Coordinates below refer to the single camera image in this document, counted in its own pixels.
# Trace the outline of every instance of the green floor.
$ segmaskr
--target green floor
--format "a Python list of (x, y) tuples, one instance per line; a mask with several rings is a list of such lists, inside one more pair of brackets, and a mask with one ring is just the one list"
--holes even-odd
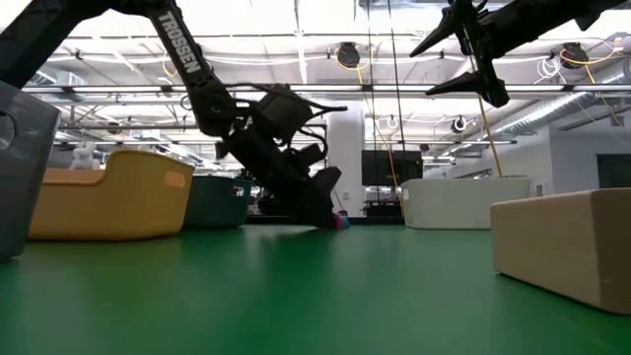
[(2, 355), (630, 353), (631, 318), (496, 275), (486, 232), (248, 226), (0, 265)]

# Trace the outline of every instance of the white plush toy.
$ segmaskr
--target white plush toy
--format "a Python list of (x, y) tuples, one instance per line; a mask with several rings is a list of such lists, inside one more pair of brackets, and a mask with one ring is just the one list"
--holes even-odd
[(99, 161), (92, 159), (97, 145), (95, 142), (82, 142), (72, 151), (70, 170), (98, 170)]

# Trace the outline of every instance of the robotic arm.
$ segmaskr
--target robotic arm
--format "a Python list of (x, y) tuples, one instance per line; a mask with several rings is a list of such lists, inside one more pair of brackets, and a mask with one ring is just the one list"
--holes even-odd
[(436, 86), (428, 95), (477, 92), (487, 103), (502, 107), (509, 96), (495, 73), (493, 59), (571, 20), (585, 31), (600, 13), (626, 0), (515, 0), (494, 12), (484, 10), (487, 2), (475, 6), (472, 0), (449, 0), (439, 26), (410, 54), (419, 55), (456, 35), (462, 54), (472, 55), (477, 63), (477, 71)]
[[(199, 129), (221, 137), (220, 156), (231, 153), (272, 191), (289, 214), (319, 228), (334, 229), (330, 192), (341, 176), (327, 168), (310, 177), (322, 159), (314, 144), (303, 150), (279, 149), (311, 118), (345, 107), (304, 100), (289, 88), (255, 86), (267, 92), (259, 102), (239, 107), (204, 59), (175, 0), (33, 0), (0, 34), (0, 80), (23, 88), (54, 50), (82, 21), (106, 10), (151, 20), (181, 77)], [(313, 114), (312, 107), (320, 109)]]

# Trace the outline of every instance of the hanging cable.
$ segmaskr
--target hanging cable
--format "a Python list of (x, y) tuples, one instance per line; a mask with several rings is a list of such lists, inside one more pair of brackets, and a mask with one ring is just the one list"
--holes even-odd
[[(368, 17), (368, 48), (372, 51), (373, 50), (373, 37), (371, 34), (371, 2), (369, 1), (367, 3), (367, 8), (366, 8), (366, 13), (367, 13), (367, 17)], [(370, 76), (371, 76), (371, 85), (373, 84), (373, 56), (370, 56), (370, 65), (368, 66), (369, 70), (370, 70)], [(372, 106), (371, 103), (369, 103), (368, 101), (368, 97), (366, 96), (366, 92), (364, 92), (364, 90), (362, 90), (362, 95), (364, 96), (364, 101), (366, 102), (366, 108), (368, 109), (370, 115), (371, 115), (371, 119), (373, 120), (373, 152), (374, 152), (374, 159), (375, 159), (375, 178), (377, 178), (377, 176), (379, 175), (379, 168), (377, 167), (377, 159), (378, 159), (378, 155), (377, 155), (377, 132), (379, 131), (378, 125), (377, 125), (377, 120), (375, 118), (375, 90), (371, 90), (371, 99), (372, 99)], [(386, 147), (388, 149), (388, 156), (390, 159), (390, 164), (393, 166), (393, 161), (392, 161), (392, 154), (389, 152), (389, 148)], [(377, 203), (381, 203), (381, 193), (379, 190), (379, 187), (377, 187)]]
[(579, 61), (579, 60), (574, 60), (574, 59), (568, 58), (568, 57), (566, 57), (566, 56), (565, 56), (565, 53), (568, 51), (567, 49), (563, 49), (563, 50), (561, 50), (561, 52), (559, 53), (559, 56), (560, 56), (563, 60), (565, 60), (565, 61), (567, 61), (567, 62), (570, 62), (570, 63), (572, 63), (572, 64), (578, 64), (578, 65), (594, 65), (594, 64), (599, 64), (599, 63), (601, 63), (601, 62), (603, 62), (603, 61), (605, 61), (605, 60), (609, 60), (609, 59), (611, 59), (611, 57), (612, 57), (612, 56), (613, 56), (613, 55), (614, 55), (614, 54), (618, 51), (618, 44), (619, 44), (619, 40), (616, 40), (616, 41), (613, 43), (613, 48), (611, 49), (611, 52), (609, 53), (609, 55), (605, 56), (605, 58), (601, 58), (601, 59), (594, 60), (594, 61)]
[[(590, 77), (590, 80), (592, 81), (592, 84), (595, 85), (596, 84), (596, 78), (594, 77), (594, 74), (592, 73), (592, 69), (590, 69), (590, 66), (586, 65), (585, 66), (585, 70), (588, 72), (588, 76)], [(599, 95), (599, 96), (600, 96), (600, 99), (602, 100), (602, 103), (607, 107), (607, 110), (609, 111), (609, 114), (611, 115), (611, 118), (613, 118), (613, 120), (618, 124), (618, 126), (623, 127), (624, 125), (622, 124), (622, 122), (620, 122), (618, 117), (616, 117), (615, 112), (613, 110), (613, 107), (611, 107), (609, 105), (607, 100), (605, 100), (602, 95)]]
[(310, 128), (309, 128), (309, 132), (303, 128), (299, 129), (298, 131), (303, 135), (315, 138), (318, 141), (320, 141), (323, 147), (322, 147), (322, 154), (320, 155), (319, 159), (320, 160), (326, 159), (326, 156), (328, 155), (328, 144), (326, 143), (326, 139), (324, 139), (324, 137), (320, 136), (319, 134), (316, 134), (315, 132), (313, 132)]
[[(587, 109), (581, 105), (580, 102), (577, 102), (577, 104), (579, 105), (579, 107), (581, 108), (581, 110), (583, 111), (583, 113), (594, 123), (598, 123), (598, 121), (587, 111)], [(627, 146), (631, 146), (631, 141), (628, 141), (626, 139), (620, 138), (617, 135), (613, 134), (612, 132), (606, 131), (608, 135), (610, 135), (611, 137), (613, 137), (615, 140), (627, 145)]]
[[(475, 61), (473, 60), (473, 56), (469, 57), (471, 61), (471, 68), (473, 71), (477, 70)], [(491, 144), (491, 150), (493, 151), (493, 159), (495, 160), (495, 166), (497, 167), (497, 174), (500, 178), (504, 177), (504, 172), (502, 171), (502, 164), (500, 163), (500, 155), (497, 153), (497, 147), (495, 146), (495, 141), (493, 140), (493, 133), (491, 132), (491, 127), (489, 126), (489, 120), (486, 116), (486, 110), (484, 109), (484, 102), (482, 101), (482, 97), (480, 95), (477, 96), (478, 103), (480, 105), (480, 113), (482, 114), (482, 122), (484, 123), (484, 129), (486, 130), (486, 135), (489, 138), (489, 143)]]
[[(405, 134), (403, 133), (403, 124), (401, 121), (401, 118), (403, 117), (403, 112), (401, 111), (401, 90), (399, 88), (399, 81), (398, 81), (398, 66), (396, 63), (396, 44), (394, 42), (394, 26), (392, 25), (392, 5), (391, 5), (391, 0), (387, 0), (387, 14), (389, 16), (390, 19), (390, 38), (392, 39), (392, 57), (394, 59), (394, 82), (396, 83), (396, 101), (398, 103), (398, 119), (399, 119), (399, 130), (400, 130), (400, 134), (401, 134), (401, 141), (402, 143), (402, 147), (403, 147), (403, 161), (405, 162), (404, 166), (405, 166), (405, 176), (408, 177), (409, 176), (409, 165), (407, 164), (407, 151), (405, 149)], [(396, 177), (394, 175), (394, 166), (392, 164), (392, 177), (394, 178), (394, 187), (396, 188), (396, 195), (399, 197), (399, 202), (400, 202), (400, 206), (401, 206), (401, 214), (403, 215), (403, 217), (405, 216), (405, 211), (403, 209), (403, 200), (402, 198), (400, 198), (399, 192), (398, 192), (398, 184), (396, 182)]]
[(556, 57), (541, 59), (536, 65), (536, 72), (541, 78), (535, 81), (534, 85), (546, 79), (554, 78), (561, 72), (562, 68), (561, 61)]
[(165, 72), (165, 74), (168, 77), (172, 78), (172, 77), (176, 76), (177, 73), (176, 72), (172, 73), (172, 72), (169, 71), (169, 69), (167, 69), (167, 59), (169, 59), (169, 58), (167, 57), (167, 53), (165, 52), (165, 55), (163, 56), (163, 59), (162, 59), (162, 70)]

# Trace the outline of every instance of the beige box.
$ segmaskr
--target beige box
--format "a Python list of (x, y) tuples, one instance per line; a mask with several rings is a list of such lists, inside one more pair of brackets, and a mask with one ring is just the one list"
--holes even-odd
[(491, 206), (495, 270), (631, 315), (631, 188)]

